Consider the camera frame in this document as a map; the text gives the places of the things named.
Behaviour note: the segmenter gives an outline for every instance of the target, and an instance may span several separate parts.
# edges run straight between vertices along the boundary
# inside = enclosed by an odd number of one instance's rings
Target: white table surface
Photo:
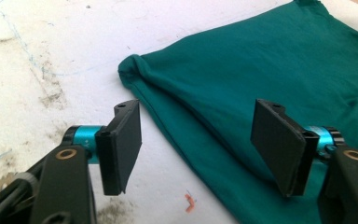
[[[55,148],[72,125],[106,125],[133,99],[118,78],[127,56],[241,21],[288,0],[0,0],[0,178]],[[358,4],[324,0],[358,30]],[[103,196],[91,178],[101,223],[236,223],[141,108],[143,145],[127,194]],[[196,206],[189,206],[191,193]]]

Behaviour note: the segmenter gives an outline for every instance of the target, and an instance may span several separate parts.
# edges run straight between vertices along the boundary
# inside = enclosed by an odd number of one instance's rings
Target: teal cloth
[[[305,196],[284,199],[250,142],[256,98],[285,105],[300,125],[336,127],[358,148],[358,32],[317,1],[131,55],[118,72],[241,223],[320,222],[326,167],[315,161]]]

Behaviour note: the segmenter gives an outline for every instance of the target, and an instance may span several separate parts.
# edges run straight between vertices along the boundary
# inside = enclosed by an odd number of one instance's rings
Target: green t-shirt
[[[358,32],[322,3],[292,2],[191,35],[132,55],[118,71],[239,222],[320,222],[325,165],[313,163],[304,196],[284,199],[250,132],[255,99],[262,98],[284,105],[303,126],[336,127],[358,148]]]

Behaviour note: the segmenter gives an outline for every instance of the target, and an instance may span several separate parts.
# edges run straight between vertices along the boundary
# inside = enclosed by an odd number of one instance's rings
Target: dirty white surface
[[[0,0],[0,178],[55,148],[72,125],[105,125],[133,98],[117,74],[133,53],[244,20],[288,0]],[[323,1],[358,30],[358,5]],[[127,194],[105,197],[91,178],[101,223],[235,223],[141,109],[143,145]],[[185,194],[196,207],[191,213]]]

